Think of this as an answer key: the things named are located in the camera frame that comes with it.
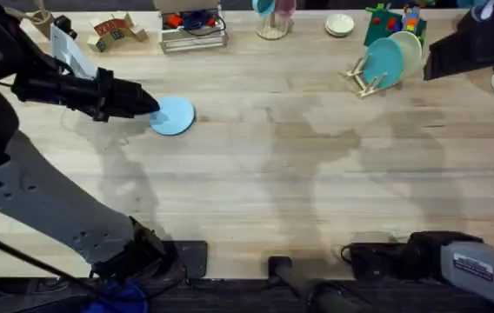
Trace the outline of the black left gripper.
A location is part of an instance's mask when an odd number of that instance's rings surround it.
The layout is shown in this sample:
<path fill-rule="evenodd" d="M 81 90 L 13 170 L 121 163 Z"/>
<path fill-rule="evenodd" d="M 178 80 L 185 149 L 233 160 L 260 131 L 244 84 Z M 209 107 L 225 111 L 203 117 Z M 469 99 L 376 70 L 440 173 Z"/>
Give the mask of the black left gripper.
<path fill-rule="evenodd" d="M 97 122 L 107 122 L 110 117 L 135 118 L 160 110 L 158 101 L 140 83 L 130 81 L 117 82 L 117 100 L 124 103 L 117 107 L 114 85 L 113 72 L 98 68 L 92 80 L 56 72 L 19 74 L 11 91 L 22 102 L 61 105 L 79 110 Z"/>

